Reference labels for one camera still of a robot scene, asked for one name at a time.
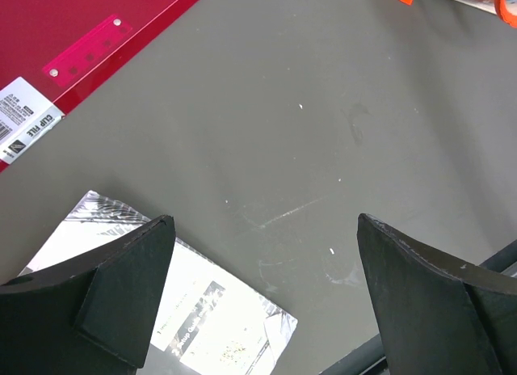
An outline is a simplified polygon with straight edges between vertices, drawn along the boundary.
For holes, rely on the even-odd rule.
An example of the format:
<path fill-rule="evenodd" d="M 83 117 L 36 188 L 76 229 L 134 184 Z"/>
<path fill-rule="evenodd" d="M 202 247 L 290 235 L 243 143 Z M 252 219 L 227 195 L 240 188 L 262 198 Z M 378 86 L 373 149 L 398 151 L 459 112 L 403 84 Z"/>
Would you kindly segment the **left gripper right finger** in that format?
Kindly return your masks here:
<path fill-rule="evenodd" d="M 516 279 L 362 213 L 357 242 L 392 374 L 514 374 Z"/>

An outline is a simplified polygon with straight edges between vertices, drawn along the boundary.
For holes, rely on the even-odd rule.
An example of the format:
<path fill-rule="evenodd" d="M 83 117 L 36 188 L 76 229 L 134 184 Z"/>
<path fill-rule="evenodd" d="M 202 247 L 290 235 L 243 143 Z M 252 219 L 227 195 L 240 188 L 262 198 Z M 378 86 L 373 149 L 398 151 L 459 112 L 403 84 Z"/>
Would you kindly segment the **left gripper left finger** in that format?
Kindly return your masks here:
<path fill-rule="evenodd" d="M 148 354 L 175 242 L 163 215 L 1 286 L 3 374 L 134 374 Z"/>

